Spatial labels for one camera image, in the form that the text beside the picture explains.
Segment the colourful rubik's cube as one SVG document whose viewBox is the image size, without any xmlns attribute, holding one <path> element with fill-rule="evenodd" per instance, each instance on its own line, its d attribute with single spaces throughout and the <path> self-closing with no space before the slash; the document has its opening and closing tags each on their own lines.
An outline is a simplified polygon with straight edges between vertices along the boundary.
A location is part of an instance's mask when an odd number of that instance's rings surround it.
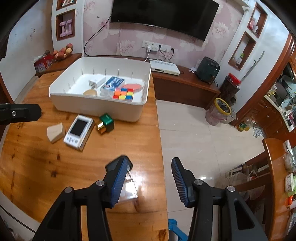
<svg viewBox="0 0 296 241">
<path fill-rule="evenodd" d="M 134 91 L 132 88 L 116 88 L 113 94 L 114 99 L 132 101 Z"/>
</svg>

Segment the red tissue box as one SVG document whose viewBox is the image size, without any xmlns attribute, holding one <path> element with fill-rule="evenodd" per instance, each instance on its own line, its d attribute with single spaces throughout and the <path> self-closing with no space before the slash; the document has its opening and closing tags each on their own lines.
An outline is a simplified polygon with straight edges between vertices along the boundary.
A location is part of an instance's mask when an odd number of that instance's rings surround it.
<svg viewBox="0 0 296 241">
<path fill-rule="evenodd" d="M 42 55 L 38 60 L 34 62 L 36 73 L 41 73 L 47 70 L 53 64 L 53 59 L 53 56 L 50 54 Z"/>
</svg>

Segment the pink round toy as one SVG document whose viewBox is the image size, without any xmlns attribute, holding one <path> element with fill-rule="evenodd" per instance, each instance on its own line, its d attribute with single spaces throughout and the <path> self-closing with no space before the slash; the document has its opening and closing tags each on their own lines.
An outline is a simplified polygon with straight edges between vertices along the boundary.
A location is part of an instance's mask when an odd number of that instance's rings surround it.
<svg viewBox="0 0 296 241">
<path fill-rule="evenodd" d="M 127 92 L 140 92 L 143 89 L 143 86 L 138 83 L 129 83 L 123 85 L 121 88 L 125 89 Z"/>
</svg>

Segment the round gold compact mirror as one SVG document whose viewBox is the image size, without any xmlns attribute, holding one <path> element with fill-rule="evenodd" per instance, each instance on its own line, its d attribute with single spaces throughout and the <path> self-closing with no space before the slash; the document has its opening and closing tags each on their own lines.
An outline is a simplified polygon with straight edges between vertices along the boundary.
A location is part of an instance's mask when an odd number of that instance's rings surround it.
<svg viewBox="0 0 296 241">
<path fill-rule="evenodd" d="M 95 89 L 88 89 L 83 93 L 83 95 L 97 96 L 97 91 Z"/>
</svg>

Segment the white charger block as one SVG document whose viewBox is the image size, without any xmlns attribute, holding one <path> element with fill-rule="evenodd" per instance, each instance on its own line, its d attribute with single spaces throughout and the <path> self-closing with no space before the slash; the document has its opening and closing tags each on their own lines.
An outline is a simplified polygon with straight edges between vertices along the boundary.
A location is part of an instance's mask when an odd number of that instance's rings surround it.
<svg viewBox="0 0 296 241">
<path fill-rule="evenodd" d="M 104 84 L 105 80 L 106 80 L 106 77 L 100 77 L 97 79 L 89 80 L 88 83 L 92 89 L 95 89 L 95 88 L 99 88 L 102 84 Z"/>
</svg>

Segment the blue card box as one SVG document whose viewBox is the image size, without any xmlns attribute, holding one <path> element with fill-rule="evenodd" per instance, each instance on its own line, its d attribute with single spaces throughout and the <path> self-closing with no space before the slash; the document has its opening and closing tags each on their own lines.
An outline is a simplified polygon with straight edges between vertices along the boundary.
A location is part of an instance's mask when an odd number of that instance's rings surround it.
<svg viewBox="0 0 296 241">
<path fill-rule="evenodd" d="M 113 97 L 116 88 L 122 87 L 125 84 L 125 79 L 112 76 L 100 89 L 100 95 L 104 97 Z"/>
</svg>

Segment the white plastic storage bin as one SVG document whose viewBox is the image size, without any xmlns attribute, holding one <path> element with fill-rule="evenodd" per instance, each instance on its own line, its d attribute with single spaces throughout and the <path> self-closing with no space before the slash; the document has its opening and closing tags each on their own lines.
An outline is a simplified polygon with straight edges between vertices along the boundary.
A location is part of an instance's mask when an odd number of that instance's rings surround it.
<svg viewBox="0 0 296 241">
<path fill-rule="evenodd" d="M 147 102 L 151 64 L 145 61 L 83 57 L 70 65 L 49 87 L 56 109 L 91 116 L 109 114 L 136 122 Z"/>
</svg>

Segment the white handheld game console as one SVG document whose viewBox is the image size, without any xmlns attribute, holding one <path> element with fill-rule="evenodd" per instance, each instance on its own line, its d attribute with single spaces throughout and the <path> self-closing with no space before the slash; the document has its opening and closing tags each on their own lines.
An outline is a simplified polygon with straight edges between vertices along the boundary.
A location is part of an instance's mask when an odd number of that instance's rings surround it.
<svg viewBox="0 0 296 241">
<path fill-rule="evenodd" d="M 91 134 L 93 126 L 94 120 L 92 118 L 77 115 L 66 133 L 63 142 L 67 146 L 82 152 Z"/>
</svg>

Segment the beige wooden house block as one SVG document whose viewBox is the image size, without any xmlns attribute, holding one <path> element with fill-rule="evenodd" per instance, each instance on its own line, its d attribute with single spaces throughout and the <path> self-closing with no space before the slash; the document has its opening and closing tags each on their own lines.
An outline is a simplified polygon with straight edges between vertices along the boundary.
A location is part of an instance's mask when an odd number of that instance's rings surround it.
<svg viewBox="0 0 296 241">
<path fill-rule="evenodd" d="M 65 134 L 66 129 L 62 123 L 47 127 L 47 137 L 52 144 L 63 138 Z"/>
</svg>

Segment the green gold small box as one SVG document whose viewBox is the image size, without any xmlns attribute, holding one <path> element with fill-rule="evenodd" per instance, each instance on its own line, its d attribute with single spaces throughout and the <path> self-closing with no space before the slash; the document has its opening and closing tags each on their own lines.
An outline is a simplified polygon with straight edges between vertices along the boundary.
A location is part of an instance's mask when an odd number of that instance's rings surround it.
<svg viewBox="0 0 296 241">
<path fill-rule="evenodd" d="M 113 118 L 105 113 L 99 117 L 99 122 L 96 123 L 96 129 L 103 135 L 104 133 L 109 133 L 114 130 L 114 120 Z"/>
</svg>

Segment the white set-top box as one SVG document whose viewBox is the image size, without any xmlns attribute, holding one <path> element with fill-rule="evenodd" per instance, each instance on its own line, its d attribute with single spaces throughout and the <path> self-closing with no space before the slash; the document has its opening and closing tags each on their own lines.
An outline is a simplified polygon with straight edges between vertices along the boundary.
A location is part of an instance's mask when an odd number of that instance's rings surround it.
<svg viewBox="0 0 296 241">
<path fill-rule="evenodd" d="M 150 60 L 149 62 L 151 64 L 152 71 L 154 72 L 166 73 L 166 74 L 171 74 L 175 76 L 180 75 L 180 71 L 177 68 L 176 64 L 159 61 L 159 60 Z"/>
</svg>

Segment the clear plastic box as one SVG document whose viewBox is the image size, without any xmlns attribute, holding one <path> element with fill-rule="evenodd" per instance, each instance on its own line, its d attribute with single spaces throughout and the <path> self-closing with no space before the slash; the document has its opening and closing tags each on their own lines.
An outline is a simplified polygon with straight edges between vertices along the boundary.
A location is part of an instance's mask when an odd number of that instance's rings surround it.
<svg viewBox="0 0 296 241">
<path fill-rule="evenodd" d="M 128 169 L 119 197 L 119 202 L 127 202 L 138 198 L 137 187 Z"/>
</svg>

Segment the fruit bowl with peaches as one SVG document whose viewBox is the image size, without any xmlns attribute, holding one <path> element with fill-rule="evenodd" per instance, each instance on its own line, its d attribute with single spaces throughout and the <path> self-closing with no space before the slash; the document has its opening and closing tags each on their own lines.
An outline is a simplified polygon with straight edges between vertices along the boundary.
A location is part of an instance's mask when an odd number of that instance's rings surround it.
<svg viewBox="0 0 296 241">
<path fill-rule="evenodd" d="M 73 44 L 69 43 L 66 45 L 66 47 L 60 49 L 59 51 L 54 50 L 53 51 L 53 58 L 56 61 L 64 60 L 67 57 L 69 57 L 73 52 Z"/>
</svg>

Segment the black wall television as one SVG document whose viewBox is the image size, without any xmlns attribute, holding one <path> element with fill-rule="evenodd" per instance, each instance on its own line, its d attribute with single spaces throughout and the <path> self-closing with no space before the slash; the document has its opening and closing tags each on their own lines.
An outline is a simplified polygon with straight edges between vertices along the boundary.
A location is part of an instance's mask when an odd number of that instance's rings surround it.
<svg viewBox="0 0 296 241">
<path fill-rule="evenodd" d="M 205 40 L 219 4 L 209 0 L 129 0 L 114 1 L 113 23 L 155 26 Z"/>
</svg>

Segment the pink dumbbell pair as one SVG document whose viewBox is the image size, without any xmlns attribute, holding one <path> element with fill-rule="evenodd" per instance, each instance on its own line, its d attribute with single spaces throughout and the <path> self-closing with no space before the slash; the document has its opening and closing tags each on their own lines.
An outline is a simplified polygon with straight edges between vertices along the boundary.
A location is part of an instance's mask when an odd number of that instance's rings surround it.
<svg viewBox="0 0 296 241">
<path fill-rule="evenodd" d="M 59 26 L 61 27 L 60 38 L 70 36 L 73 34 L 72 20 L 60 22 Z"/>
</svg>

